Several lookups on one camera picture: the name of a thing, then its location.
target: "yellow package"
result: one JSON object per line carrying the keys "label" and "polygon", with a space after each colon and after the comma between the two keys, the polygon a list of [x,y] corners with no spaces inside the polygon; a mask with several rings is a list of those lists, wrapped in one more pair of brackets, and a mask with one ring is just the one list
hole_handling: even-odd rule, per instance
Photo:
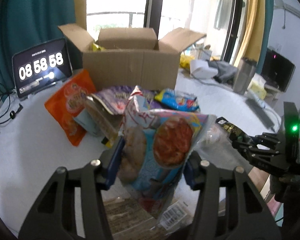
{"label": "yellow package", "polygon": [[101,47],[97,44],[95,44],[94,42],[92,43],[92,51],[98,51],[98,50],[104,50],[104,47]]}
{"label": "yellow package", "polygon": [[191,60],[194,60],[194,57],[181,54],[180,67],[190,71],[190,61]]}

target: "white wall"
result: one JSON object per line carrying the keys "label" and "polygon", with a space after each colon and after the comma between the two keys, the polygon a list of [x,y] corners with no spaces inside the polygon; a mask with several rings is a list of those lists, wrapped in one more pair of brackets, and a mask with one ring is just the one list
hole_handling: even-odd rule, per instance
{"label": "white wall", "polygon": [[[300,11],[300,4],[297,0],[283,0]],[[287,92],[280,96],[274,109],[279,115],[283,115],[283,102],[294,102],[297,109],[300,108],[300,19],[293,14],[286,12],[286,28],[283,30],[284,10],[274,10],[273,20],[269,35],[268,47],[278,48],[278,51],[295,66],[295,72],[291,79]]]}

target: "gray cloth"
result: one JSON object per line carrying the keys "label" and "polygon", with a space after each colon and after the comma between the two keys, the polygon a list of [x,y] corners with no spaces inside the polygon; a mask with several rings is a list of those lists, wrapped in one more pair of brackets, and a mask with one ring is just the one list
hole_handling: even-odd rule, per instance
{"label": "gray cloth", "polygon": [[218,70],[218,75],[216,75],[216,77],[221,83],[226,83],[228,80],[234,78],[237,73],[237,68],[226,61],[208,61],[208,65],[209,67],[216,68]]}

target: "black device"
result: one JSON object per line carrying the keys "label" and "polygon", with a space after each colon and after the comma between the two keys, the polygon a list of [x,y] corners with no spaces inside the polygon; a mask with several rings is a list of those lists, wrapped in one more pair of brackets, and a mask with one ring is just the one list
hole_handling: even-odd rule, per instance
{"label": "black device", "polygon": [[66,39],[56,39],[12,57],[13,77],[19,98],[25,98],[72,75]]}
{"label": "black device", "polygon": [[265,109],[261,108],[255,100],[247,98],[245,103],[267,129],[274,127],[274,122],[272,122],[271,118],[265,113]]}
{"label": "black device", "polygon": [[288,59],[274,50],[267,49],[261,76],[266,80],[266,84],[286,92],[295,68]]}

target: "power cord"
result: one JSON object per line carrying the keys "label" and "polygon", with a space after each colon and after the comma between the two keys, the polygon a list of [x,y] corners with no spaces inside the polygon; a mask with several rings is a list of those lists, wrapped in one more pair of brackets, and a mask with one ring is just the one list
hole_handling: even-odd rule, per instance
{"label": "power cord", "polygon": [[276,220],[275,222],[278,223],[278,222],[281,221],[282,219],[284,219],[284,217],[282,217],[282,218]]}
{"label": "power cord", "polygon": [[[7,88],[4,84],[0,83],[0,85],[3,86],[4,89],[6,90],[6,92],[3,93],[2,90],[0,89],[0,93],[1,93],[1,94],[0,94],[0,101],[2,101],[2,99],[3,99],[4,96],[8,96],[8,97],[9,97],[9,105],[8,105],[8,108],[7,108],[7,110],[4,112],[4,114],[2,114],[2,115],[0,116],[0,119],[1,119],[2,117],[4,117],[4,116],[7,114],[7,112],[8,112],[9,109],[10,109],[10,106],[11,106],[11,98],[10,98],[10,95],[13,94],[13,89],[14,89],[14,88],[8,90],[8,88]],[[0,124],[4,124],[4,123],[10,121],[11,119],[15,119],[16,114],[19,113],[22,109],[23,109],[23,106],[22,106],[21,104],[19,104],[18,110],[17,110],[16,112],[15,112],[15,111],[11,111],[11,112],[10,112],[10,118],[7,119],[7,120],[5,120],[5,121],[3,121],[3,122],[0,122]]]}

